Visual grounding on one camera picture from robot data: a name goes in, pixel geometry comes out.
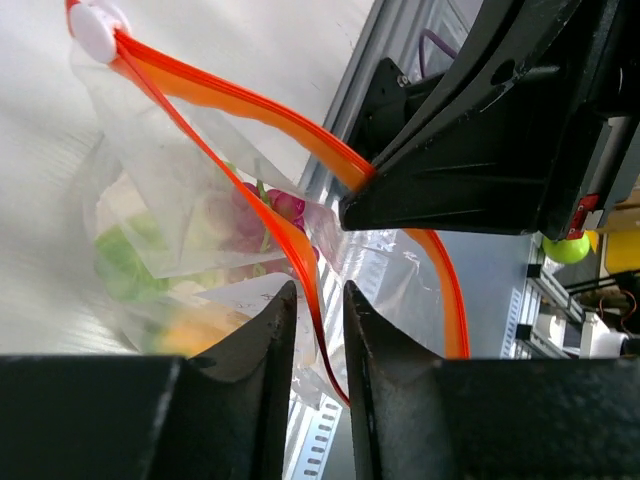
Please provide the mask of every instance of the paper label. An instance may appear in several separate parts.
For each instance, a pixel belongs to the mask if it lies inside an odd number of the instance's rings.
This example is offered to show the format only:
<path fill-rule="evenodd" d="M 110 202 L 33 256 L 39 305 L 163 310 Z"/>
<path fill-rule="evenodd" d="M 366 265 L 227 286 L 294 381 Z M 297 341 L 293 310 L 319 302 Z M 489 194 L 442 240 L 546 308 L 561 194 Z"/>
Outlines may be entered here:
<path fill-rule="evenodd" d="M 242 282 L 224 285 L 197 296 L 219 303 L 253 318 L 276 296 L 282 286 L 293 280 L 285 273 L 270 273 Z M 298 366 L 310 366 L 316 358 L 316 341 L 311 323 L 311 312 L 304 297 L 302 286 L 296 281 L 298 292 L 298 323 L 294 362 Z"/>

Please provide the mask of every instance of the plastic bag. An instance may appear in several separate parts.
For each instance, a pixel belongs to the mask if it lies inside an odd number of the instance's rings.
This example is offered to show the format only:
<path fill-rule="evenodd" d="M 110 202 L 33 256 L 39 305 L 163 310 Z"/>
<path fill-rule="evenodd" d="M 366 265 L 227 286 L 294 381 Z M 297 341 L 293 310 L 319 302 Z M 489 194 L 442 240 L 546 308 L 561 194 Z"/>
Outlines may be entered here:
<path fill-rule="evenodd" d="M 68 0 L 67 7 L 84 6 Z M 294 389 L 312 403 L 309 395 L 330 384 L 348 403 L 346 372 L 336 368 L 344 363 L 341 339 L 327 342 L 321 320 L 325 301 L 329 308 L 338 303 L 333 293 L 319 295 L 318 285 L 331 283 L 319 281 L 317 261 L 338 287 L 362 274 L 350 271 L 364 264 L 353 252 L 393 261 L 397 295 L 383 302 L 392 312 L 403 290 L 425 289 L 419 247 L 410 246 L 418 253 L 394 250 L 397 232 L 383 232 L 375 247 L 373 232 L 345 234 L 333 211 L 298 189 L 288 148 L 279 150 L 281 158 L 268 153 L 293 138 L 295 148 L 316 154 L 350 188 L 375 174 L 372 167 L 295 112 L 166 57 L 122 29 L 114 37 L 117 55 L 108 67 L 77 49 L 73 68 L 105 133 L 93 159 L 85 217 L 96 270 L 127 313 L 125 333 L 143 352 L 197 354 L 294 278 L 302 307 Z M 273 141 L 260 144 L 261 138 Z M 407 233 L 440 279 L 435 295 L 444 299 L 443 353 L 468 356 L 464 307 L 446 250 L 433 232 Z M 386 245 L 385 235 L 393 238 Z M 340 298 L 341 288 L 331 291 Z"/>

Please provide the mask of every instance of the green ball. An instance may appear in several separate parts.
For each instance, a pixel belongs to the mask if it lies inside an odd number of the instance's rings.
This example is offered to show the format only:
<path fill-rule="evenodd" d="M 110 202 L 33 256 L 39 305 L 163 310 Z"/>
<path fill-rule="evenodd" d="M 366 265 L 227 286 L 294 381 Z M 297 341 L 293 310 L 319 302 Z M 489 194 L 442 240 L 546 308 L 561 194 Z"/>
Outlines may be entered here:
<path fill-rule="evenodd" d="M 560 240 L 554 242 L 547 237 L 542 239 L 542 249 L 544 253 L 554 262 L 570 265 L 578 263 L 589 254 L 591 244 L 589 237 L 584 235 L 575 240 Z"/>

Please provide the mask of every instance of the purple cable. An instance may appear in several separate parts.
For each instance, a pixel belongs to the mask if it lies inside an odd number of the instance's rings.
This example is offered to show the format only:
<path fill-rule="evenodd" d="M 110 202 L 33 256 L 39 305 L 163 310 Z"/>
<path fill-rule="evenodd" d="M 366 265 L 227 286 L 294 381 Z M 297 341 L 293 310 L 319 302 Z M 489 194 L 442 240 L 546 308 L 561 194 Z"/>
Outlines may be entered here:
<path fill-rule="evenodd" d="M 420 63 L 420 75 L 422 75 L 422 78 L 426 78 L 427 76 L 427 67 L 426 67 L 426 62 L 424 58 L 424 41 L 427 38 L 431 40 L 434 43 L 434 45 L 438 47 L 440 50 L 442 50 L 445 53 L 445 55 L 447 55 L 448 57 L 455 59 L 458 56 L 458 52 L 456 52 L 453 48 L 451 48 L 447 44 L 447 42 L 442 40 L 442 38 L 440 38 L 436 34 L 436 32 L 434 32 L 433 30 L 429 30 L 428 28 L 425 28 L 420 34 L 420 40 L 418 43 L 418 58 Z"/>

